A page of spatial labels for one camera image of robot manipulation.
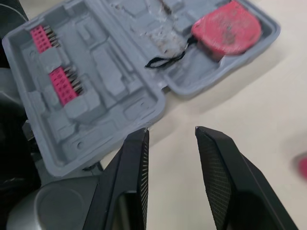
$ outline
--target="red tape measure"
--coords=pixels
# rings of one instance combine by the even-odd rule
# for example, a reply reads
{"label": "red tape measure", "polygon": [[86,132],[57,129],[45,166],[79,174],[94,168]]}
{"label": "red tape measure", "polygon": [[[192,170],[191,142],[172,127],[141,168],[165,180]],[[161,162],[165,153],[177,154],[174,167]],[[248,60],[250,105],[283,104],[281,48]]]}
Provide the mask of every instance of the red tape measure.
{"label": "red tape measure", "polygon": [[232,1],[199,19],[191,32],[216,59],[242,54],[255,45],[261,25],[242,5]]}

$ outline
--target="gray plastic tool case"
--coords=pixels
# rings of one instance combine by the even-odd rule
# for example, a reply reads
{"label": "gray plastic tool case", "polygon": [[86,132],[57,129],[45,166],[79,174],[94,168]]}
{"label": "gray plastic tool case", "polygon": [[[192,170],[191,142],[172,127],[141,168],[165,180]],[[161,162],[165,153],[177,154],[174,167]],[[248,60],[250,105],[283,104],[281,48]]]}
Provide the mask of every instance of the gray plastic tool case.
{"label": "gray plastic tool case", "polygon": [[[180,53],[192,25],[228,2],[69,0],[8,33],[2,43],[48,171],[64,176],[96,163],[129,133],[161,118],[163,87],[192,97],[251,62],[278,37],[275,21],[238,0],[257,16],[263,32],[246,53],[215,62],[191,46],[168,69],[144,68],[156,56]],[[39,54],[29,33],[38,25],[49,25],[61,46]],[[48,76],[60,65],[73,66],[84,88],[64,107]]]}

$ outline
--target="beige table surface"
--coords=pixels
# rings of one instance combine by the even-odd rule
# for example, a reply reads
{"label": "beige table surface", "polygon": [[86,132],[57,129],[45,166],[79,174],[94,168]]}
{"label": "beige table surface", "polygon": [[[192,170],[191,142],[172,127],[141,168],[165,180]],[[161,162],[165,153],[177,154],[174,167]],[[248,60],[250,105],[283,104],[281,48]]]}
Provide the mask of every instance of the beige table surface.
{"label": "beige table surface", "polygon": [[[20,0],[29,18],[60,0]],[[231,136],[265,174],[301,230],[307,181],[293,158],[307,152],[307,0],[252,0],[282,27],[254,62],[189,101],[168,93],[150,129],[148,230],[214,230],[195,126]]]}

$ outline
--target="black string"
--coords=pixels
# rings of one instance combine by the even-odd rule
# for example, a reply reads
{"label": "black string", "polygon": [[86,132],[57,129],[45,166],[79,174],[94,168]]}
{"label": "black string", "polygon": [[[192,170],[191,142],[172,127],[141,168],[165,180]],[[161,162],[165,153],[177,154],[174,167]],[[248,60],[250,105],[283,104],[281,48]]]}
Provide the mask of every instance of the black string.
{"label": "black string", "polygon": [[197,43],[197,39],[194,36],[191,36],[188,39],[187,45],[186,45],[184,51],[181,54],[174,56],[174,57],[170,57],[170,58],[155,57],[148,62],[148,64],[145,66],[145,68],[159,69],[159,68],[165,68],[165,67],[169,67],[169,66],[173,65],[175,62],[181,60],[185,56],[187,48],[194,43]]}

